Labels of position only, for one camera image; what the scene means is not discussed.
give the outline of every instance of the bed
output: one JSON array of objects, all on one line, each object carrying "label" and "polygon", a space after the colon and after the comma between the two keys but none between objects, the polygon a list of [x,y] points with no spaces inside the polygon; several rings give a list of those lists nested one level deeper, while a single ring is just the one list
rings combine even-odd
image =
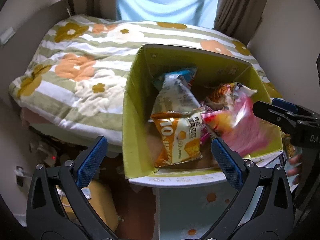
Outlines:
[{"label": "bed", "polygon": [[137,50],[146,43],[243,59],[257,70],[270,97],[279,97],[246,46],[215,30],[86,15],[71,16],[47,31],[25,74],[9,85],[9,94],[22,108],[22,118],[39,132],[84,146],[103,135],[112,151],[121,152],[126,78]]}]

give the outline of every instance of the blue snack packet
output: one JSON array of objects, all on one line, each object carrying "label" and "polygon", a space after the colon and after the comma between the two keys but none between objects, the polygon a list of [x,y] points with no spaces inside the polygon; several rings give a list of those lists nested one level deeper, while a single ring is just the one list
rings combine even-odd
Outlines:
[{"label": "blue snack packet", "polygon": [[156,78],[152,83],[156,87],[156,89],[160,91],[162,89],[164,77],[166,75],[178,76],[177,78],[179,78],[179,76],[182,76],[183,78],[180,78],[180,79],[186,82],[186,87],[190,89],[192,86],[192,81],[196,75],[196,71],[197,71],[196,67],[189,67],[189,68],[184,68],[184,69],[180,69],[180,70],[169,72],[169,73],[163,73],[158,78]]}]

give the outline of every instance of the yellow package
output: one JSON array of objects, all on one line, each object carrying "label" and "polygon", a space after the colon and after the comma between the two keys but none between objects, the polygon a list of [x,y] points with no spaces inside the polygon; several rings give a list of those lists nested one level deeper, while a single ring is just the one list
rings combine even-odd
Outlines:
[{"label": "yellow package", "polygon": [[204,108],[199,108],[191,113],[151,115],[164,144],[155,167],[168,166],[202,157],[200,135],[201,113],[204,112]]}]

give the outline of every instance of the blue gripper pad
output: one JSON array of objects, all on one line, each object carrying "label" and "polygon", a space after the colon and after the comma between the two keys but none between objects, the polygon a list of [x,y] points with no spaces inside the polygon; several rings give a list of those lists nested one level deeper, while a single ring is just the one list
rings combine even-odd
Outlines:
[{"label": "blue gripper pad", "polygon": [[240,190],[243,186],[242,172],[217,138],[212,140],[211,152],[231,187]]},{"label": "blue gripper pad", "polygon": [[77,170],[76,185],[79,188],[88,187],[90,181],[99,168],[108,150],[108,141],[101,137],[100,141],[93,147],[87,158]]},{"label": "blue gripper pad", "polygon": [[294,114],[297,114],[298,113],[298,108],[296,107],[295,104],[292,104],[292,103],[289,103],[287,101],[284,101],[284,100],[281,100],[279,98],[275,98],[272,100],[272,104],[274,106],[278,106],[278,107],[281,107],[285,110],[288,110]]}]

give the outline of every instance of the pink plastic bag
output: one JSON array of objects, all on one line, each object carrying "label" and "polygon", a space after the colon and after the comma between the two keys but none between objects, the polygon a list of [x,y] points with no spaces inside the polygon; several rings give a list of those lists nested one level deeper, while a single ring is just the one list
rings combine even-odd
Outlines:
[{"label": "pink plastic bag", "polygon": [[232,111],[220,110],[202,114],[205,124],[222,137],[241,157],[268,146],[273,138],[271,124],[253,114],[251,99],[242,93]]}]

